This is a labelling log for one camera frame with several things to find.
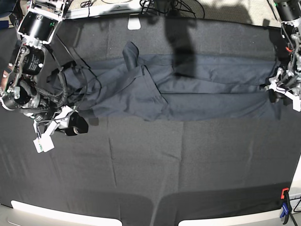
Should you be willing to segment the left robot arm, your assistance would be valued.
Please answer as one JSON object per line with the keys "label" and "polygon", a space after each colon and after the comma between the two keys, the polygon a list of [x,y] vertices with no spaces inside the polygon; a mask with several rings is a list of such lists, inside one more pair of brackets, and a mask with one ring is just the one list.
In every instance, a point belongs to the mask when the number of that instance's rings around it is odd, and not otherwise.
{"label": "left robot arm", "polygon": [[283,100],[301,111],[301,2],[299,0],[275,0],[281,36],[286,42],[289,61],[267,78],[264,90],[269,92],[272,103]]}

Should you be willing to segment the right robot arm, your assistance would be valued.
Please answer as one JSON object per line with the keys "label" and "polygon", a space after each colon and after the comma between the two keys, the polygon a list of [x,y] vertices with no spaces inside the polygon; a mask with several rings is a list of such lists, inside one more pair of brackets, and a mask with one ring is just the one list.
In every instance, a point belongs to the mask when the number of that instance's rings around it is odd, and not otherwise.
{"label": "right robot arm", "polygon": [[23,13],[17,0],[0,3],[2,17],[15,17],[14,28],[19,36],[3,72],[0,101],[6,110],[18,110],[33,119],[38,141],[56,131],[68,136],[88,132],[88,123],[78,113],[79,106],[68,102],[68,86],[61,64],[57,65],[60,92],[51,93],[37,85],[45,54],[56,59],[50,43],[70,5],[70,0],[32,0],[27,12]]}

